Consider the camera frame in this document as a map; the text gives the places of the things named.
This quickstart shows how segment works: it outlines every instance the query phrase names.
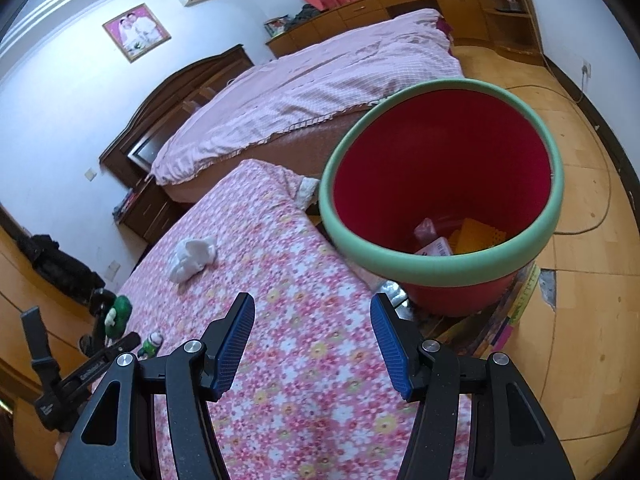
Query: pink checkered comforter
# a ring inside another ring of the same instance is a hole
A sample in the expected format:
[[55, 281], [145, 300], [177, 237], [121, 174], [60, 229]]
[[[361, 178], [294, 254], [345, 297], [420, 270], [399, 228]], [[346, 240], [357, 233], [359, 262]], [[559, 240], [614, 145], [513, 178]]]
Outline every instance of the pink checkered comforter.
[[[232, 479], [395, 479], [416, 406], [392, 388], [369, 320], [370, 291], [296, 209], [301, 177], [247, 160], [153, 248], [122, 288], [144, 338], [168, 354], [255, 298], [234, 384], [210, 416]], [[214, 234], [218, 260], [183, 285], [166, 278], [181, 238]], [[452, 478], [463, 478], [470, 403], [461, 396]], [[156, 403], [162, 478], [176, 478], [166, 405]]]
[[462, 77], [440, 14], [416, 10], [244, 72], [159, 150], [158, 184], [181, 184], [274, 136], [364, 109], [414, 84]]

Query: green toy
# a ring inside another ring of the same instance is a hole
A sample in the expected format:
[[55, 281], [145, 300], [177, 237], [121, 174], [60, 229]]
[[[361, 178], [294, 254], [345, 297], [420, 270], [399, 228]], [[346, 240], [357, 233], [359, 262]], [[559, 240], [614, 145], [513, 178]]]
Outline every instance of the green toy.
[[104, 331], [107, 338], [115, 341], [124, 336], [133, 307], [129, 298], [118, 296], [104, 318]]
[[164, 337], [159, 332], [152, 332], [149, 337], [145, 339], [145, 342], [142, 343], [140, 350], [138, 350], [138, 358], [141, 357], [156, 357], [162, 343], [164, 342]]

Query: blue gripper pad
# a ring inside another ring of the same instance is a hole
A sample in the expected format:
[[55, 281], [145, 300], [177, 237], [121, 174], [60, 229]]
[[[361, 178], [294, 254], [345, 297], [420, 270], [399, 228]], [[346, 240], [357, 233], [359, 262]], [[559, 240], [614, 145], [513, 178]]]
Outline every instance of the blue gripper pad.
[[401, 340], [389, 316], [398, 319], [396, 311], [391, 303], [386, 300], [388, 307], [385, 309], [381, 294], [375, 295], [371, 299], [371, 325], [373, 332], [376, 334], [378, 346], [385, 361], [386, 371], [391, 378], [391, 384], [400, 392], [404, 400], [408, 400], [412, 394], [412, 386], [409, 380], [409, 358], [402, 347]]
[[234, 382], [244, 347], [254, 326], [254, 301], [245, 301], [226, 333], [222, 347], [216, 356], [217, 373], [211, 389], [215, 397], [220, 398], [228, 392]]

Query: bed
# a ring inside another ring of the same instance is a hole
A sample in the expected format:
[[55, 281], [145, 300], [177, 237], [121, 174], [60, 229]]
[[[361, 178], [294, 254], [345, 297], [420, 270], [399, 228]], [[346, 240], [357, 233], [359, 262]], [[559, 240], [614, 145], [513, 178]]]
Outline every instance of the bed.
[[[235, 47], [215, 57], [218, 72], [207, 68], [202, 76], [187, 67], [181, 84], [177, 75], [163, 82], [100, 160], [130, 187], [137, 182], [131, 173], [151, 174], [183, 203], [196, 203], [249, 158], [319, 176], [344, 134], [380, 99], [420, 81], [462, 76], [448, 30], [437, 10], [422, 9], [261, 66]], [[159, 98], [167, 95], [177, 99], [167, 105]]]
[[[233, 386], [209, 413], [231, 478], [395, 479], [416, 412], [393, 389], [369, 321], [371, 292], [296, 202], [302, 177], [245, 160], [142, 261], [122, 293], [128, 328], [160, 330], [161, 354], [198, 338], [236, 294], [256, 318]], [[166, 265], [185, 237], [213, 234], [218, 260], [174, 285]], [[450, 478], [462, 479], [470, 401], [460, 397]], [[162, 478], [176, 478], [163, 398]]]

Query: picture frame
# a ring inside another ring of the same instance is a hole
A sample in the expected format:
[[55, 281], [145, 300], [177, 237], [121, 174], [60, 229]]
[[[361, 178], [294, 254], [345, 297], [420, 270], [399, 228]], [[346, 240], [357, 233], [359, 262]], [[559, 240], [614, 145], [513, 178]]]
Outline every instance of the picture frame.
[[267, 29], [267, 32], [272, 38], [281, 35], [284, 33], [284, 28], [291, 21], [291, 17], [286, 14], [285, 16], [280, 16], [279, 18], [273, 18], [268, 22], [264, 23], [264, 28]]
[[146, 4], [125, 10], [103, 23], [102, 28], [130, 63], [171, 39]]

